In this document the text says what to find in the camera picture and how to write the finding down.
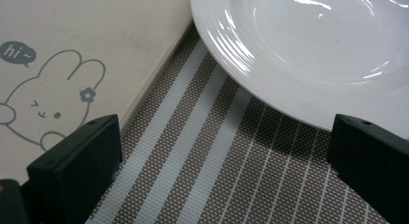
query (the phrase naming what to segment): cartoon rabbit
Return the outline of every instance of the cartoon rabbit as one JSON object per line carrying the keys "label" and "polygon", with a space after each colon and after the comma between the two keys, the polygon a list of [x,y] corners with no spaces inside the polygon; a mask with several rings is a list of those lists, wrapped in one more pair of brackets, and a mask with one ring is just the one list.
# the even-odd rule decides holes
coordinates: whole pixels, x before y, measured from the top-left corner
{"label": "cartoon rabbit", "polygon": [[0,102],[0,125],[47,151],[84,124],[104,75],[102,62],[58,52]]}

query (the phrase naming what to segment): speech bubble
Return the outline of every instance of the speech bubble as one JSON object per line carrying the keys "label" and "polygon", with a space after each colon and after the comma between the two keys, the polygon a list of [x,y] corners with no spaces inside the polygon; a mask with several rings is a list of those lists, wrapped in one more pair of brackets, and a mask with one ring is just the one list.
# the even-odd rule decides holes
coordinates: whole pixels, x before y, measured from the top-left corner
{"label": "speech bubble", "polygon": [[28,64],[34,62],[37,57],[36,51],[23,42],[5,42],[0,46],[0,57],[12,64]]}

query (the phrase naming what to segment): woven fabric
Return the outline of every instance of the woven fabric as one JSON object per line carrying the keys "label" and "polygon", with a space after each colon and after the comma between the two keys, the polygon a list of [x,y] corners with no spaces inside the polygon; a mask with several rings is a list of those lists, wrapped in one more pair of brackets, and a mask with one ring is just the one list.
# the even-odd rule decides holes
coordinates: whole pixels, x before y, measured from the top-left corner
{"label": "woven fabric", "polygon": [[385,223],[326,162],[330,133],[237,85],[195,28],[123,138],[98,223]]}

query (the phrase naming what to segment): white plate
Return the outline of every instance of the white plate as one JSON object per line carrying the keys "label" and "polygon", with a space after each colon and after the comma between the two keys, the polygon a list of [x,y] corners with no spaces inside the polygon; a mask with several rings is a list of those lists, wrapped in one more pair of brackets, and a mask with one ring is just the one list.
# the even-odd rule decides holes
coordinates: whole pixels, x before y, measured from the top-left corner
{"label": "white plate", "polygon": [[327,130],[338,113],[409,139],[409,0],[191,0],[219,64]]}

